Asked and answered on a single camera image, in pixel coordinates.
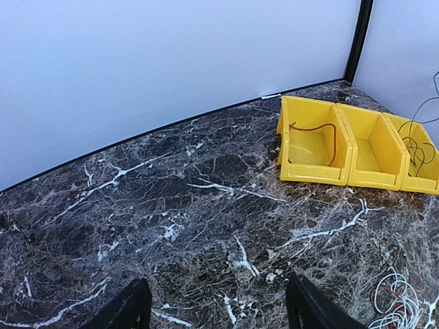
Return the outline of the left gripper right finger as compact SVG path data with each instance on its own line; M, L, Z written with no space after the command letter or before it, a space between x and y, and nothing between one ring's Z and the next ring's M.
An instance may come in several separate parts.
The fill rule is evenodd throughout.
M285 299L289 328L366 328L302 274L290 274Z

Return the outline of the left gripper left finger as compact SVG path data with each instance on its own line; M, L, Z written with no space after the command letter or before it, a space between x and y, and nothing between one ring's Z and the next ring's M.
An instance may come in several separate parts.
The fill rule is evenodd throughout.
M131 281L81 328L150 328L152 294L145 278Z

